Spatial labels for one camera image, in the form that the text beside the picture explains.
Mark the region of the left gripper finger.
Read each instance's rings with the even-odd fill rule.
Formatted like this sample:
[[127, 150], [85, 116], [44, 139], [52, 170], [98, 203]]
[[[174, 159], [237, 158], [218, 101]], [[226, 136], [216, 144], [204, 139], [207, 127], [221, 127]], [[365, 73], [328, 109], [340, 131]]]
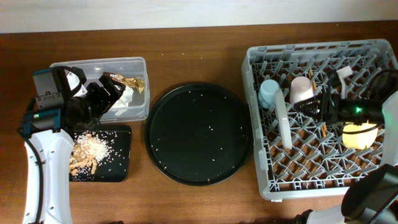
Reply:
[[115, 89], [117, 89], [121, 93], [123, 93], [125, 91], [126, 86], [123, 83], [113, 80], [113, 79], [111, 79], [110, 82], [114, 85]]
[[102, 83], [103, 88], [109, 93], [111, 101], [117, 101], [120, 99], [123, 93], [115, 89], [114, 85], [110, 82], [111, 78], [106, 75], [102, 75], [99, 81]]

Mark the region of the white napkin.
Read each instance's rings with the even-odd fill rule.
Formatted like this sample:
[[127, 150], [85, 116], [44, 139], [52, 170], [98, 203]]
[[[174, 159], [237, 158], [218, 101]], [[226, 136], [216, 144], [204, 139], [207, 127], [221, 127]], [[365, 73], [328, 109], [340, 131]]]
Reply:
[[120, 99], [117, 100], [109, 110], [115, 112], [116, 116], [121, 116], [124, 112], [127, 111], [129, 103], [132, 101], [133, 93], [134, 90], [131, 87], [127, 86], [126, 89], [123, 91]]

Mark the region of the gold snack wrapper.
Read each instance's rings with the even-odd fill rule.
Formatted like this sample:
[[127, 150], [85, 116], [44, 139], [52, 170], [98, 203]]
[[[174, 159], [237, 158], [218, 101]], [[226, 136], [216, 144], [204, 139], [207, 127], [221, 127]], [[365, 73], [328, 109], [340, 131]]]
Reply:
[[103, 75], [110, 77], [112, 80], [122, 83], [130, 88], [135, 88], [139, 93], [142, 93], [145, 89], [145, 83], [139, 78], [125, 78], [118, 73], [103, 72]]

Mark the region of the pink plastic cup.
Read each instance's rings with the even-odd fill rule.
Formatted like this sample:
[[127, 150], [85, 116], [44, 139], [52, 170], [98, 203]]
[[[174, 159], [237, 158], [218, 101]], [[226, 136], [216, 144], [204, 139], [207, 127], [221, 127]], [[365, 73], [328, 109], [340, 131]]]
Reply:
[[312, 83], [307, 77], [296, 77], [290, 86], [290, 103], [295, 104], [314, 96]]

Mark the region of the wooden chopstick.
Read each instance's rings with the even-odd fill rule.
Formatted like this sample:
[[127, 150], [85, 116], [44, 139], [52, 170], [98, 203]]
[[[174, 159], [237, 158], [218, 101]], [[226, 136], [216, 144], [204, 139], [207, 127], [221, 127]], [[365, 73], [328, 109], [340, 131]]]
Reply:
[[311, 67], [310, 67], [310, 70], [309, 70], [308, 77], [309, 77], [310, 81], [312, 82], [312, 90], [313, 90], [313, 92], [315, 92], [316, 89], [317, 89], [317, 85], [316, 85], [316, 83], [315, 83], [315, 81], [313, 79], [313, 70], [312, 70]]
[[322, 136], [325, 138], [326, 137], [326, 131], [327, 131], [326, 123], [322, 124], [321, 131], [322, 131]]

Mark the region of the light grey plate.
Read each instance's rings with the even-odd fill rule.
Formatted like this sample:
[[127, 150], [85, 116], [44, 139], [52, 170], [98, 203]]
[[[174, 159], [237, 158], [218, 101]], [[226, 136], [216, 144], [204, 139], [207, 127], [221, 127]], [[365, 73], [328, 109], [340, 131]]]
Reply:
[[292, 149], [292, 138], [290, 133], [289, 117], [285, 105], [284, 95], [281, 89], [278, 89], [274, 95], [275, 112], [279, 122], [279, 132], [282, 139], [282, 145], [286, 149]]

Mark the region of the yellow bowl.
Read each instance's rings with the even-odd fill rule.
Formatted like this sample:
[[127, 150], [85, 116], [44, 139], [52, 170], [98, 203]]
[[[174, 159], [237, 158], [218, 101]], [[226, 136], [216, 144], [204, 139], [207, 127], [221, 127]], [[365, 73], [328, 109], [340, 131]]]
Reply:
[[346, 134], [346, 132], [364, 131], [375, 126], [375, 124], [369, 123], [363, 123], [361, 125], [347, 123], [343, 128], [343, 144], [345, 147], [353, 149], [366, 149], [370, 147], [376, 139], [378, 128], [359, 134]]

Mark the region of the blue plastic cup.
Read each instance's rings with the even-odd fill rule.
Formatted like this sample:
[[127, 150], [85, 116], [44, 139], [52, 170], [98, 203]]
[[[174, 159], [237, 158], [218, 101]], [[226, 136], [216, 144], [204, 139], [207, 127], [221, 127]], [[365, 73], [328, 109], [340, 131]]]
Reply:
[[274, 96], [278, 90], [279, 84], [275, 80], [264, 80], [257, 95], [259, 106], [269, 109], [274, 104]]

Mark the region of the food scraps pile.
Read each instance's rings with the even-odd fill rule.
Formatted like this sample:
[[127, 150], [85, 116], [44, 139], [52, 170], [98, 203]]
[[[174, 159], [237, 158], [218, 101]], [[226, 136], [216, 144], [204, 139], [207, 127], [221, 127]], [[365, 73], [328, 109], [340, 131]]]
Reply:
[[69, 173], [72, 177], [80, 174], [95, 175], [98, 167], [108, 158], [111, 146], [97, 133], [85, 131], [76, 135], [70, 156]]

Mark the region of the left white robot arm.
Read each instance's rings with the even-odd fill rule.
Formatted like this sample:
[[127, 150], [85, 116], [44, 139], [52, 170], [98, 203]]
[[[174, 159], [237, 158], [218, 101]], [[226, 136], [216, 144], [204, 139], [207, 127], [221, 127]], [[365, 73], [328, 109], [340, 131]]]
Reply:
[[71, 223], [69, 158], [78, 124], [99, 123], [125, 85], [102, 75], [88, 83], [78, 67], [57, 66], [33, 73], [33, 97], [17, 130], [28, 157], [24, 223]]

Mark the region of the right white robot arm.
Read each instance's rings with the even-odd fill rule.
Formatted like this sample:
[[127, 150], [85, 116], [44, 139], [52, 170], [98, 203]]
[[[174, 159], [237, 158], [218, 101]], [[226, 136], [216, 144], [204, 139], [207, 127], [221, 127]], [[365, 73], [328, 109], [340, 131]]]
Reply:
[[354, 183], [341, 205], [307, 210], [294, 223], [397, 223], [397, 70], [377, 73], [365, 87], [366, 97], [349, 99], [331, 90], [294, 103], [295, 111], [318, 121], [343, 124], [343, 145], [369, 149], [384, 128], [379, 167]]

